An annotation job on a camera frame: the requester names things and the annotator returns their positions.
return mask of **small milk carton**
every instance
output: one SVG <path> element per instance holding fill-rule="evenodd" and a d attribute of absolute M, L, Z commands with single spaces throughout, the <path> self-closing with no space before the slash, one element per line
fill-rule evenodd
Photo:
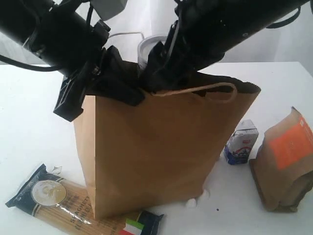
<path fill-rule="evenodd" d="M 259 132 L 251 120 L 241 121 L 224 148 L 227 162 L 231 165 L 247 163 L 258 136 Z"/>

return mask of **paper bag handle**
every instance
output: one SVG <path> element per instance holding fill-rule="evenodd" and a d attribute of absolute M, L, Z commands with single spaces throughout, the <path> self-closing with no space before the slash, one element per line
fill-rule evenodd
<path fill-rule="evenodd" d="M 165 97 L 165 96 L 170 96 L 170 95 L 174 95 L 174 94 L 198 92 L 198 91 L 208 90 L 208 89 L 212 89 L 212 88 L 216 88 L 216 87 L 231 87 L 233 90 L 232 90 L 230 98 L 227 100 L 217 100 L 217 99 L 210 99 L 210 98 L 206 97 L 208 100 L 213 101 L 213 102 L 217 102 L 217 103 L 230 103 L 236 98 L 236 96 L 238 94 L 238 90 L 234 84 L 229 83 L 229 82 L 220 82 L 220 83 L 215 83 L 215 84 L 206 85 L 206 86 L 202 86 L 202 87 L 193 87 L 193 88 L 188 88 L 188 89 L 178 90 L 178 91 L 168 91 L 168 92 L 164 92 L 164 93 L 155 93 L 152 95 L 158 96 L 158 97 Z"/>

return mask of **orange label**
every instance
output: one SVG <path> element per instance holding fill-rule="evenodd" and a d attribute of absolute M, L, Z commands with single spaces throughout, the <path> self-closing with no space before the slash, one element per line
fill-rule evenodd
<path fill-rule="evenodd" d="M 272 140 L 269 145 L 274 152 L 278 169 L 285 169 L 313 153 L 313 133 L 301 117 L 295 126 Z"/>

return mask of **white table surface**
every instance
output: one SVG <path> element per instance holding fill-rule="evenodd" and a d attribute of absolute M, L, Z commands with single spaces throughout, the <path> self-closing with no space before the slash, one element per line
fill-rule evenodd
<path fill-rule="evenodd" d="M 260 132 L 252 158 L 264 131 L 287 116 L 291 106 L 313 128 L 313 78 L 299 63 L 215 64 L 204 72 L 237 77 L 261 87 L 262 92 L 244 117 L 252 119 Z M 0 66 L 0 234 L 64 234 L 4 205 L 40 163 L 45 163 L 48 170 L 62 166 L 63 177 L 84 184 L 73 124 L 52 113 L 61 82 L 58 72 Z M 200 200 L 195 209 L 187 209 L 184 202 L 151 209 L 166 214 L 160 235 L 312 234 L 312 192 L 300 203 L 298 213 L 267 212 L 249 166 L 231 166 L 224 158 L 217 161 L 205 187 L 210 197 Z"/>

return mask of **brown paper bag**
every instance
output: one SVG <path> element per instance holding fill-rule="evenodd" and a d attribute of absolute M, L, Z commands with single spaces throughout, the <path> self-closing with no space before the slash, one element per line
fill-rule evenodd
<path fill-rule="evenodd" d="M 129 63 L 129 73 L 137 76 L 135 71 L 136 64 Z M 251 83 L 202 73 L 186 88 L 145 94 L 137 107 L 86 97 L 74 124 L 96 218 L 201 195 L 225 143 L 260 92 Z"/>
<path fill-rule="evenodd" d="M 313 134 L 295 108 L 265 132 L 257 158 L 249 163 L 265 208 L 296 212 L 313 187 Z"/>

